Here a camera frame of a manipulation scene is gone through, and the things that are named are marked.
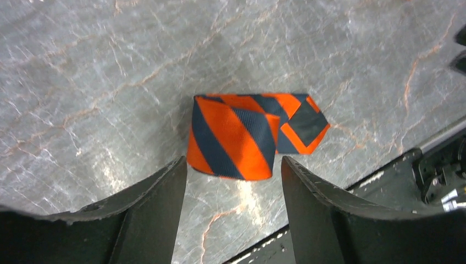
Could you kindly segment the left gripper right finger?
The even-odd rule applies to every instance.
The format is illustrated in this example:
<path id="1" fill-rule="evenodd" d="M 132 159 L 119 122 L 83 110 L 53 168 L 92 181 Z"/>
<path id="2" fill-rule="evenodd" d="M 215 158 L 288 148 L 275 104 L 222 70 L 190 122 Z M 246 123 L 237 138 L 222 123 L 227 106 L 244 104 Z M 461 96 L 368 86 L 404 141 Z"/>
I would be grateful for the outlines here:
<path id="1" fill-rule="evenodd" d="M 297 263 L 465 263 L 465 210 L 398 211 L 281 162 Z"/>

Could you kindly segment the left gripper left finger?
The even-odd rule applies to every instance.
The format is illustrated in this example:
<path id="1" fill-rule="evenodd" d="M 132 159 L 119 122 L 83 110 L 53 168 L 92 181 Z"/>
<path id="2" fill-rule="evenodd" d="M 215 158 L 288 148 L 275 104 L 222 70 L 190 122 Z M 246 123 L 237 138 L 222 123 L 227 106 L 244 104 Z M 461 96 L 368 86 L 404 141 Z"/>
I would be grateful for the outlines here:
<path id="1" fill-rule="evenodd" d="M 1 263 L 170 263 L 186 179 L 182 156 L 76 212 L 1 206 Z"/>

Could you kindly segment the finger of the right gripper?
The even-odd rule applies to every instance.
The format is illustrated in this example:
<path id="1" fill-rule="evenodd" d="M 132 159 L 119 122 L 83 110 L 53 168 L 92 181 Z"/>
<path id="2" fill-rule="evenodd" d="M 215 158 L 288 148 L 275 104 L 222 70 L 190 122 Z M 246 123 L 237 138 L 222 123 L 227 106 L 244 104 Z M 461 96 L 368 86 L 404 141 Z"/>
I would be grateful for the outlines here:
<path id="1" fill-rule="evenodd" d="M 466 25 L 456 33 L 454 40 L 457 44 L 466 46 Z"/>
<path id="2" fill-rule="evenodd" d="M 450 62 L 448 67 L 462 75 L 466 75 L 466 51 L 461 51 L 455 58 Z"/>

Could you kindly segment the orange navy striped tie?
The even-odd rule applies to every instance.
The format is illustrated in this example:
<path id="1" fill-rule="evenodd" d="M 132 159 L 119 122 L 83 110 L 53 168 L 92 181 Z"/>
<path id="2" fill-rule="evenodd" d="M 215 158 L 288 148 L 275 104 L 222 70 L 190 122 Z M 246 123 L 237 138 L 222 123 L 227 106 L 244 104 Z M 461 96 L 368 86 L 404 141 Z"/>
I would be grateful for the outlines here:
<path id="1" fill-rule="evenodd" d="M 306 93 L 196 95 L 187 162 L 207 175 L 266 180 L 276 154 L 310 155 L 329 128 Z"/>

